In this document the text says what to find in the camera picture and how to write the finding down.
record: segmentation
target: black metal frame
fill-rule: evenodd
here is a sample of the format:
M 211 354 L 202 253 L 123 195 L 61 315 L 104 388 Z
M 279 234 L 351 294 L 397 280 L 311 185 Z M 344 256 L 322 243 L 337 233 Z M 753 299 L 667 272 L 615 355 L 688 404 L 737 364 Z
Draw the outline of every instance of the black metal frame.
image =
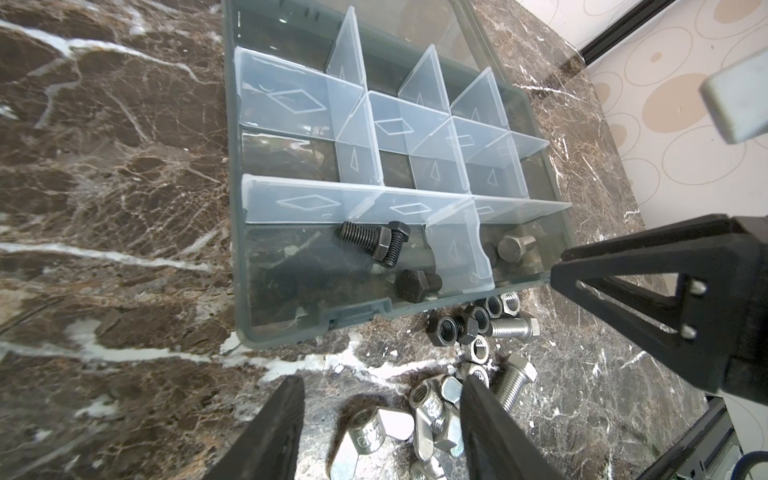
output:
M 599 34 L 594 40 L 590 41 L 586 47 L 581 49 L 581 56 L 584 62 L 589 65 L 596 61 L 608 50 L 621 43 L 633 31 L 645 25 L 653 17 L 661 13 L 666 7 L 675 0 L 643 0 L 635 5 L 629 12 L 619 18 L 603 33 Z
M 575 247 L 562 260 L 552 267 L 552 288 L 697 388 L 722 388 L 768 404 L 765 217 L 709 215 Z M 660 295 L 617 278 L 653 273 L 678 273 L 676 294 Z M 696 293 L 695 280 L 706 285 L 705 293 Z

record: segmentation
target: pile of nuts and bolts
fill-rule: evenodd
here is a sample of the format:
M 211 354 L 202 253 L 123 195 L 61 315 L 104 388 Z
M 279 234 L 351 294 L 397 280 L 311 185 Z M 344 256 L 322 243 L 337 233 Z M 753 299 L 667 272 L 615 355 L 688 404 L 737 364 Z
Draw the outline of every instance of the pile of nuts and bolts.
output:
M 382 256 L 385 241 L 381 239 L 388 235 L 383 232 L 388 227 L 360 230 L 366 227 L 351 223 L 345 223 L 345 227 L 344 240 L 372 251 L 374 258 L 386 257 L 386 253 Z M 429 276 L 423 272 L 405 272 L 399 288 L 414 293 L 414 300 L 421 301 L 425 293 L 437 287 L 430 284 Z M 516 293 L 477 300 L 454 316 L 434 316 L 427 323 L 426 333 L 435 346 L 460 349 L 465 362 L 457 367 L 455 376 L 437 375 L 414 386 L 408 397 L 412 414 L 385 407 L 369 407 L 357 412 L 334 455 L 329 473 L 331 480 L 353 478 L 358 457 L 378 450 L 387 437 L 404 441 L 411 435 L 418 458 L 410 467 L 411 480 L 445 480 L 445 472 L 435 452 L 447 452 L 454 458 L 464 455 L 460 411 L 462 382 L 474 376 L 486 388 L 492 386 L 499 403 L 510 412 L 522 389 L 536 381 L 536 368 L 516 353 L 510 354 L 500 365 L 492 384 L 485 366 L 491 352 L 488 339 L 516 338 L 529 343 L 540 336 L 538 319 L 521 311 Z

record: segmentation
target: bolt thread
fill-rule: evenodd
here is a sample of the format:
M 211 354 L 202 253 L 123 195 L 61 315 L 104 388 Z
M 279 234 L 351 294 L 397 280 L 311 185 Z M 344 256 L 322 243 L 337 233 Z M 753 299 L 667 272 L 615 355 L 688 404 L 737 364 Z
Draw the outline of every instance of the bolt thread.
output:
M 442 288 L 442 278 L 440 278 L 439 275 L 435 275 L 434 273 L 424 272 L 424 275 L 427 277 L 427 290 L 432 293 L 439 292 Z
M 514 367 L 507 367 L 502 373 L 502 377 L 496 384 L 494 393 L 496 399 L 504 407 L 504 411 L 510 413 L 512 407 L 520 395 L 520 391 L 523 390 L 528 380 L 525 378 L 525 374 Z
M 397 259 L 400 258 L 400 250 L 402 250 L 402 243 L 405 241 L 400 232 L 392 232 L 392 240 L 389 242 L 389 250 L 387 250 L 382 265 L 385 268 L 395 268 L 397 265 Z
M 354 243 L 366 250 L 373 251 L 373 247 L 376 246 L 376 239 L 379 238 L 379 232 L 373 228 L 362 227 L 352 222 L 344 222 L 341 224 L 339 238 L 345 242 Z
M 524 339 L 531 335 L 531 326 L 522 318 L 491 320 L 491 336 L 502 339 Z

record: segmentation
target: hex nut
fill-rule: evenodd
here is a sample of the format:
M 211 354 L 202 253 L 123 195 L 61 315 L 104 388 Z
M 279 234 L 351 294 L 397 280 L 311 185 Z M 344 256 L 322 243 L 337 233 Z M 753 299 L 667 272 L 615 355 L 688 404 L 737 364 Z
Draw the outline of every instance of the hex nut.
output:
M 511 353 L 505 362 L 505 367 L 511 366 L 518 370 L 521 370 L 527 377 L 529 382 L 535 382 L 538 372 L 536 368 L 527 359 L 519 356 L 517 353 Z
M 464 310 L 464 313 L 478 321 L 478 334 L 485 335 L 488 332 L 488 328 L 491 326 L 491 316 L 483 306 L 470 305 Z
M 457 408 L 450 403 L 443 407 L 443 414 L 432 427 L 435 448 L 447 452 L 462 440 L 462 419 Z
M 488 361 L 490 350 L 488 340 L 482 335 L 478 335 L 469 345 L 462 346 L 464 358 L 479 365 Z
M 427 322 L 427 337 L 434 346 L 451 346 L 458 339 L 458 327 L 450 316 L 431 318 Z
M 408 239 L 411 237 L 411 227 L 409 227 L 406 223 L 403 222 L 389 222 L 386 224 L 387 227 L 392 229 L 392 232 L 400 232 L 405 237 L 402 240 L 404 242 L 407 242 Z
M 456 340 L 462 345 L 472 343 L 478 335 L 478 321 L 463 312 L 457 313 L 454 320 L 458 327 L 458 338 Z
M 445 471 L 435 457 L 419 460 L 411 465 L 411 480 L 445 480 Z
M 520 313 L 520 297 L 517 292 L 502 293 L 501 299 L 504 313 L 509 316 L 517 316 Z
M 373 247 L 371 257 L 374 260 L 384 260 L 386 253 L 389 252 L 389 244 L 392 242 L 392 231 L 387 227 L 379 228 L 379 236 L 376 238 L 376 245 Z
M 456 369 L 456 378 L 459 380 L 466 380 L 467 377 L 473 375 L 477 377 L 486 388 L 490 386 L 488 381 L 488 372 L 485 368 L 477 363 L 463 363 Z
M 413 435 L 413 415 L 398 409 L 369 407 L 357 412 L 349 422 L 328 475 L 331 480 L 351 480 L 360 455 L 381 447 L 387 436 L 407 440 Z
M 411 389 L 408 396 L 411 408 L 421 412 L 431 425 L 442 415 L 443 401 L 430 381 L 424 381 Z

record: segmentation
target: plastic organizer box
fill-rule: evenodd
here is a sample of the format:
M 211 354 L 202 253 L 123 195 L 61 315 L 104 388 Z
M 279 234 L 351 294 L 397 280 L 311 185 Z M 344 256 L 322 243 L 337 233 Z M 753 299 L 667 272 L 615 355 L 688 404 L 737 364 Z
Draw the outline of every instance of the plastic organizer box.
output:
M 548 142 L 510 130 L 490 68 L 449 103 L 432 45 L 397 97 L 369 91 L 353 7 L 324 72 L 234 45 L 233 74 L 239 128 L 332 142 L 340 180 L 242 174 L 237 207 L 248 225 L 399 220 L 423 227 L 443 282 L 438 296 L 480 297 L 495 288 L 481 223 L 517 225 L 570 207 L 528 197 L 520 159 Z M 381 152 L 407 156 L 415 189 L 385 185 Z M 391 307 L 398 300 L 378 313 L 402 314 Z M 240 336 L 258 348 L 308 339 L 333 328 L 344 308 L 313 314 L 309 324 L 301 313 L 261 326 L 251 322 L 239 328 Z M 365 315 L 372 317 L 368 310 Z

